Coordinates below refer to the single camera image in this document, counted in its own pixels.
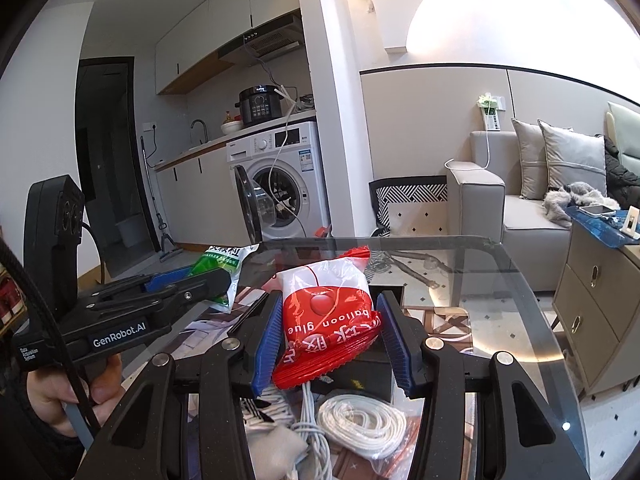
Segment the person's left hand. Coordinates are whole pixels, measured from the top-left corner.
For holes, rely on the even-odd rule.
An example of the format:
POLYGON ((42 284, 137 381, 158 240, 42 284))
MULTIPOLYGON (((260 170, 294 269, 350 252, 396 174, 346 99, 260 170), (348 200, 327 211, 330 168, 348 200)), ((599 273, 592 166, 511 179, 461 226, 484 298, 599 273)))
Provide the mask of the person's left hand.
MULTIPOLYGON (((110 356, 103 373, 90 386, 84 385, 85 393, 96 404, 92 409, 100 425, 110 417, 117 403, 122 400, 122 358, 110 356)), ((63 404, 77 404, 70 381, 62 370, 35 370, 27 375, 27 395, 36 415, 64 437, 76 437, 63 404)))

